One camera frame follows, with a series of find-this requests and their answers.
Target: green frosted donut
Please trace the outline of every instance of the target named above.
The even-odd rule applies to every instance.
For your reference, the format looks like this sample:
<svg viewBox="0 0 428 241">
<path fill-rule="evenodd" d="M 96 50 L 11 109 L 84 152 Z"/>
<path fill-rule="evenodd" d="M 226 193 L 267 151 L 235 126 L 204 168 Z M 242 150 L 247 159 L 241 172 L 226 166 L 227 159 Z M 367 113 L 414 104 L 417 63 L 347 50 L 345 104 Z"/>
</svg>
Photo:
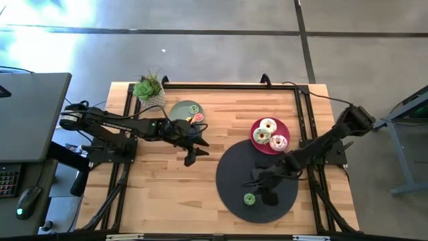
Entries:
<svg viewBox="0 0 428 241">
<path fill-rule="evenodd" d="M 253 132 L 253 139 L 256 143 L 267 144 L 270 140 L 270 132 L 265 128 L 257 128 Z"/>
<path fill-rule="evenodd" d="M 243 197 L 243 202 L 249 206 L 252 206 L 253 204 L 255 204 L 255 196 L 252 193 L 247 193 L 244 197 Z"/>
<path fill-rule="evenodd" d="M 196 104 L 194 104 L 193 106 L 189 107 L 189 112 L 191 114 L 196 114 L 199 112 L 199 107 Z"/>
</svg>

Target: black metal frame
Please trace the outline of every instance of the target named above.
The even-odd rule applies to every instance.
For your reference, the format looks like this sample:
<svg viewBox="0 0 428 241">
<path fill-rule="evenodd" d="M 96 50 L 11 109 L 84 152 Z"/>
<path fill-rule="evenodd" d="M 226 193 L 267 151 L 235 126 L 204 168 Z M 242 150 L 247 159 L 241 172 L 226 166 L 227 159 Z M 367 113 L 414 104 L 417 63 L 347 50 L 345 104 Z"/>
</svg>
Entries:
<svg viewBox="0 0 428 241">
<path fill-rule="evenodd" d="M 248 84 L 166 84 L 169 82 L 169 79 L 167 76 L 164 76 L 162 79 L 162 85 L 164 89 L 228 89 L 228 90 L 292 90 L 294 92 L 294 98 L 296 101 L 296 108 L 298 112 L 298 120 L 299 120 L 299 126 L 300 126 L 300 134 L 302 137 L 302 141 L 308 140 L 308 136 L 306 134 L 306 124 L 304 120 L 304 113 L 303 113 L 303 107 L 302 107 L 302 100 L 301 96 L 304 95 L 304 99 L 306 102 L 306 108 L 308 110 L 308 119 L 309 119 L 309 125 L 310 130 L 312 134 L 312 138 L 317 137 L 317 131 L 316 131 L 316 124 L 315 124 L 315 118 L 314 113 L 312 110 L 312 103 L 310 100 L 310 95 L 306 94 L 308 93 L 308 86 L 307 85 L 273 85 L 271 80 L 269 79 L 269 76 L 267 74 L 263 74 L 260 80 L 261 84 L 254 84 L 254 85 L 248 85 Z M 126 102 L 124 107 L 124 115 L 129 115 L 130 110 L 130 104 L 131 104 L 131 98 L 132 98 L 132 89 L 134 87 L 134 84 L 130 84 L 128 87 L 128 92 L 126 96 Z M 136 101 L 135 107 L 134 107 L 134 114 L 137 113 L 140 109 L 140 102 Z M 110 176 L 110 183 L 108 187 L 108 194 L 112 191 L 112 189 L 115 186 L 116 183 L 116 177 L 118 173 L 119 164 L 114 163 L 112 168 L 112 174 Z M 124 164 L 124 170 L 130 169 L 130 164 Z M 328 196 L 328 188 L 327 188 L 327 182 L 326 182 L 326 176 L 324 172 L 323 165 L 320 165 L 318 167 L 319 174 L 320 174 L 320 184 L 322 189 L 326 192 L 326 195 Z M 308 167 L 308 172 L 313 171 L 313 167 Z M 120 221 L 122 217 L 122 209 L 124 205 L 124 196 L 126 193 L 126 185 L 123 187 L 119 194 L 119 201 L 117 205 L 116 210 L 116 216 L 114 219 L 114 224 L 112 226 L 112 229 L 115 231 L 119 231 L 120 227 Z M 320 207 L 318 203 L 317 194 L 314 191 L 314 186 L 310 183 L 310 193 L 311 193 L 311 199 L 312 199 L 312 207 L 314 210 L 314 219 L 316 224 L 316 231 L 317 233 L 320 233 L 322 231 L 325 231 L 322 221 L 321 221 L 321 213 L 320 213 Z M 107 230 L 108 221 L 110 216 L 110 208 L 106 212 L 106 215 L 103 217 L 101 229 Z M 327 213 L 328 216 L 328 229 L 331 231 L 335 231 L 334 228 L 334 221 L 332 219 L 332 216 Z"/>
</svg>

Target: computer mouse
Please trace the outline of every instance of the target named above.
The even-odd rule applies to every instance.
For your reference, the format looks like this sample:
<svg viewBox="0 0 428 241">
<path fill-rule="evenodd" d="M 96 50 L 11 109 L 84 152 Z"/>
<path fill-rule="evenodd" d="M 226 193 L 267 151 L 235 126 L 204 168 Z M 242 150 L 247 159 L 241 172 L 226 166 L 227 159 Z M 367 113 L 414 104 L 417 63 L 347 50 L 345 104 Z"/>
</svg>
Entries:
<svg viewBox="0 0 428 241">
<path fill-rule="evenodd" d="M 33 215 L 40 193 L 41 187 L 34 186 L 27 188 L 21 194 L 16 207 L 16 217 L 19 220 L 27 220 L 29 217 L 31 217 L 31 215 Z"/>
</svg>

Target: wooden table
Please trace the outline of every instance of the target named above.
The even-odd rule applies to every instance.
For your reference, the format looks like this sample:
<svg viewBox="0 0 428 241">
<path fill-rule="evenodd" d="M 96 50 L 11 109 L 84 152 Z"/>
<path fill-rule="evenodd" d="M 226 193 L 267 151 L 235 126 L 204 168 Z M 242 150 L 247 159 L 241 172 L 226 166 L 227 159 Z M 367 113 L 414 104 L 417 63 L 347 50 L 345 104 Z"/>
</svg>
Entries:
<svg viewBox="0 0 428 241">
<path fill-rule="evenodd" d="M 128 82 L 112 83 L 106 110 L 123 114 L 128 85 Z M 328 96 L 324 84 L 310 84 L 309 88 L 313 93 Z M 268 224 L 253 224 L 234 216 L 223 205 L 215 185 L 215 170 L 220 157 L 233 144 L 248 139 L 251 125 L 260 117 L 272 116 L 282 120 L 290 130 L 289 149 L 298 147 L 301 136 L 292 91 L 189 89 L 165 91 L 167 112 L 181 100 L 194 100 L 204 108 L 205 120 L 209 127 L 203 133 L 203 138 L 210 147 L 203 149 L 210 155 L 198 157 L 194 165 L 185 167 L 183 159 L 187 153 L 182 149 L 164 142 L 149 143 L 139 139 L 135 163 L 131 165 L 126 189 L 121 233 L 316 233 L 307 181 L 299 182 L 297 199 L 292 209 L 284 217 Z M 321 135 L 330 130 L 334 124 L 331 105 L 329 100 L 324 98 L 311 96 L 311 100 L 318 134 Z M 145 112 L 140 118 L 162 116 L 160 111 Z M 112 164 L 105 163 L 91 171 L 78 216 L 78 228 L 88 223 L 105 200 L 111 169 Z M 353 228 L 358 229 L 345 173 L 335 166 L 326 166 L 326 178 L 332 203 L 345 220 Z M 320 204 L 320 208 L 324 227 L 327 227 L 324 206 Z M 115 211 L 116 204 L 113 204 L 109 226 L 114 219 Z"/>
</svg>

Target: plant pot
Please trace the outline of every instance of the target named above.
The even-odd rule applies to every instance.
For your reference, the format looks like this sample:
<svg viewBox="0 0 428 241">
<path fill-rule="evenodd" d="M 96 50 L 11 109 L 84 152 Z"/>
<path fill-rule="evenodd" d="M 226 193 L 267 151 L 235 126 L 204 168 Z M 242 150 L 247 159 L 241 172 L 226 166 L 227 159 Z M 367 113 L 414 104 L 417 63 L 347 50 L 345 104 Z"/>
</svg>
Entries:
<svg viewBox="0 0 428 241">
<path fill-rule="evenodd" d="M 143 100 L 141 98 L 138 98 L 141 102 L 142 110 L 152 107 L 155 105 L 159 105 L 161 107 L 165 107 L 167 104 L 167 97 L 165 96 L 165 91 L 162 89 L 160 90 L 159 94 L 157 96 L 153 96 L 152 98 L 149 98 L 148 100 Z M 157 111 L 160 110 L 159 107 L 153 107 L 149 111 Z"/>
</svg>

